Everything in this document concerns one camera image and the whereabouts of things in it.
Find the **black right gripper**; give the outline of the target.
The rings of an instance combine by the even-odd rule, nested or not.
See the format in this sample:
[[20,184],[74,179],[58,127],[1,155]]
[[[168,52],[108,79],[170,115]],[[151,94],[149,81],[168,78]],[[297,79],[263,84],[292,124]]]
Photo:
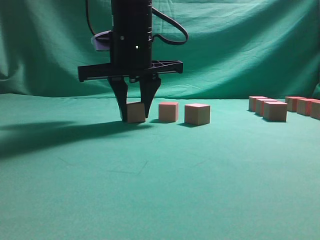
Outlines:
[[108,83],[115,95],[120,117],[123,122],[128,119],[127,95],[128,85],[123,77],[139,80],[140,99],[144,104],[145,117],[149,111],[157,90],[161,86],[159,76],[149,74],[166,74],[183,72],[183,62],[179,60],[152,60],[152,33],[112,31],[110,62],[79,66],[80,82],[108,78]]

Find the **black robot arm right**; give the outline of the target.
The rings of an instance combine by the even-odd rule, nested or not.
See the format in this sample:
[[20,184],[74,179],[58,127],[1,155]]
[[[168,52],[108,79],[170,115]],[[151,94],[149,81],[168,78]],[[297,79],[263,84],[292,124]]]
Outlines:
[[156,15],[188,33],[175,20],[158,11],[150,0],[111,1],[112,29],[94,33],[91,43],[97,52],[109,52],[110,62],[78,67],[80,82],[107,79],[116,97],[122,121],[142,123],[148,118],[153,98],[161,85],[160,74],[183,72],[179,60],[152,60],[155,38],[169,45],[183,45],[159,34],[152,34]]

